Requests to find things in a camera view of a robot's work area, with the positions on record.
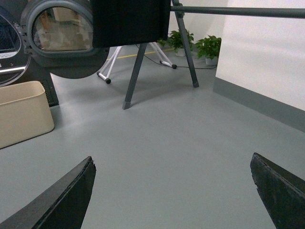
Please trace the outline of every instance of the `metal frame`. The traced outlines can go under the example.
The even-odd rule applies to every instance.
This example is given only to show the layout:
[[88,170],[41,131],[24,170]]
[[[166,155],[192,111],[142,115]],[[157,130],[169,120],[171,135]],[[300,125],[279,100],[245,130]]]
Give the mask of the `metal frame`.
[[[177,65],[173,64],[170,59],[168,59],[168,57],[165,55],[165,53],[160,49],[160,47],[157,45],[156,42],[151,42],[149,43],[150,46],[153,48],[153,50],[155,51],[155,53],[157,54],[157,56],[159,57],[160,63],[164,64],[166,66],[169,66],[171,68],[176,69]],[[118,55],[121,51],[123,46],[118,46],[116,48],[116,50],[114,51],[114,53],[112,54],[112,56],[110,57],[110,59],[108,60],[108,62],[101,68],[101,70],[99,72],[97,72],[96,74],[98,75],[98,77],[100,77],[101,79],[103,79],[107,84],[111,83],[111,79],[110,74],[112,72],[113,66],[115,64],[115,61],[118,58]],[[105,75],[104,72],[107,70],[108,66],[110,64],[109,70],[107,72],[107,74]]]
[[[305,18],[305,9],[282,9],[282,8],[234,8],[234,7],[184,7],[179,0],[172,0],[173,6],[171,11],[175,12],[179,31],[182,35],[186,59],[189,65],[191,78],[194,87],[199,87],[196,71],[193,63],[193,58],[190,50],[190,45],[187,39],[187,31],[185,29],[183,16],[184,13],[205,13],[205,14],[221,14],[221,15],[240,15],[240,16],[256,16],[256,17],[276,17],[276,18]],[[140,47],[144,50],[139,50],[136,63],[132,72],[126,98],[123,104],[123,109],[128,109],[131,106],[131,98],[135,88],[135,84],[140,71],[145,48],[147,44],[142,44]]]

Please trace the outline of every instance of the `beige plastic bin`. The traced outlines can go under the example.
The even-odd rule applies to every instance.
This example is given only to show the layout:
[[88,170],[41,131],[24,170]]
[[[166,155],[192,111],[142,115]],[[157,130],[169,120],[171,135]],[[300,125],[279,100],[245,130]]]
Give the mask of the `beige plastic bin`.
[[45,90],[29,81],[0,88],[0,148],[54,129]]

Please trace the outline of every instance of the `washing machine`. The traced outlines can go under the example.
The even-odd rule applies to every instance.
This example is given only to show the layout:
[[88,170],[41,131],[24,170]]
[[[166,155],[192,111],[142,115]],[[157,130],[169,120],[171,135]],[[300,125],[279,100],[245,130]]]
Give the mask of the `washing machine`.
[[96,73],[109,48],[93,48],[88,0],[0,0],[0,86],[37,80],[49,105],[58,98],[50,73],[79,79]]

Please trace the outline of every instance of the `washing machine door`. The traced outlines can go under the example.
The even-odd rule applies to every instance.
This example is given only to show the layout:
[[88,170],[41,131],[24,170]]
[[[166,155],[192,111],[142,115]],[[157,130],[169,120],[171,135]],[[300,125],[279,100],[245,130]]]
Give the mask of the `washing machine door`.
[[31,56],[23,52],[20,26],[13,15],[18,7],[9,10],[6,3],[7,0],[0,1],[0,87],[18,80],[31,60]]
[[93,48],[92,25],[88,0],[30,0],[20,20],[24,51],[55,75],[92,75],[109,53],[109,48]]

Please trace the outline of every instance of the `door glass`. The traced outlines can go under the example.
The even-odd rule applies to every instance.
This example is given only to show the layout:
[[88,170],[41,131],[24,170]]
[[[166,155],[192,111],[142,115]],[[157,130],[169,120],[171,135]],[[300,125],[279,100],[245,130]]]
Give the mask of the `door glass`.
[[45,52],[90,50],[92,26],[71,9],[49,8],[35,20],[32,39]]
[[20,49],[20,38],[14,28],[0,16],[0,59],[13,57]]

